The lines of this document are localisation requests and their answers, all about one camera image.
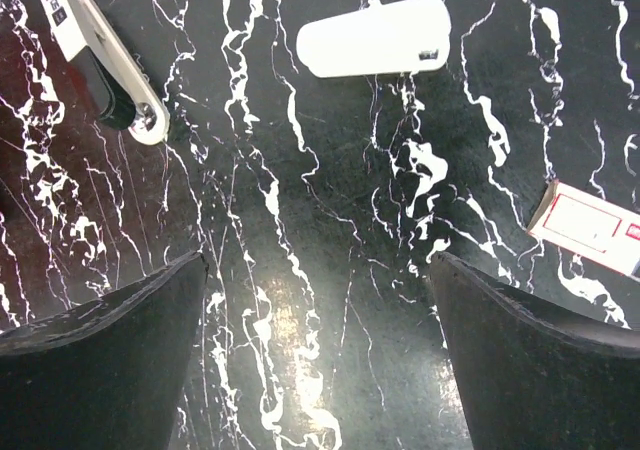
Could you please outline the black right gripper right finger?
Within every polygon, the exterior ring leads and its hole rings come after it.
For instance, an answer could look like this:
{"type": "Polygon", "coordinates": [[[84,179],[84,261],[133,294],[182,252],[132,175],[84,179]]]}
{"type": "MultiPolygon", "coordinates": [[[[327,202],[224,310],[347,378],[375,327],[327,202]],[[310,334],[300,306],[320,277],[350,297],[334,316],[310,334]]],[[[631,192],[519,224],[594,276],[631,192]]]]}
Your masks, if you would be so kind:
{"type": "Polygon", "coordinates": [[[430,282],[476,449],[636,449],[639,333],[441,253],[430,282]]]}

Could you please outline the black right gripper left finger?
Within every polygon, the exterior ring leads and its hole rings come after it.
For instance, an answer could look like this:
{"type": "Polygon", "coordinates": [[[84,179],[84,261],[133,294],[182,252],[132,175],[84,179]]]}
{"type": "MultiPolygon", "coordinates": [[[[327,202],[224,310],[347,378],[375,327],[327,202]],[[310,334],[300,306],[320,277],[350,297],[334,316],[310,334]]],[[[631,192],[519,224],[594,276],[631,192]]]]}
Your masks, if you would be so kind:
{"type": "Polygon", "coordinates": [[[207,274],[204,256],[191,252],[2,333],[2,448],[167,448],[207,274]]]}

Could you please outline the red white staple box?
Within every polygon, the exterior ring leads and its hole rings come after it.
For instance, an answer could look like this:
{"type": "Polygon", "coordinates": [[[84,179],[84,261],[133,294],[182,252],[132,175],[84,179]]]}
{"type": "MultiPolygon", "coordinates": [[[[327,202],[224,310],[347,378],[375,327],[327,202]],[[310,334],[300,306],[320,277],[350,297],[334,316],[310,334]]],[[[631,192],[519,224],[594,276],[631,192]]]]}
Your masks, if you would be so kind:
{"type": "Polygon", "coordinates": [[[639,215],[558,180],[549,183],[527,233],[639,278],[639,215]]]}

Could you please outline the white stapler top cover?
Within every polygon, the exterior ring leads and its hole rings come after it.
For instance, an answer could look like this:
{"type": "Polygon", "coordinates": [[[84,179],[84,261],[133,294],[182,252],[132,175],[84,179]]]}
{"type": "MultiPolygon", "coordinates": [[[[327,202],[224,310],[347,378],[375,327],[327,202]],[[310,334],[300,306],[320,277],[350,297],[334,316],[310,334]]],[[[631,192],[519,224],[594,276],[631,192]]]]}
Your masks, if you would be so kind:
{"type": "Polygon", "coordinates": [[[443,0],[403,0],[310,22],[296,52],[319,78],[436,71],[448,59],[451,29],[443,0]]]}

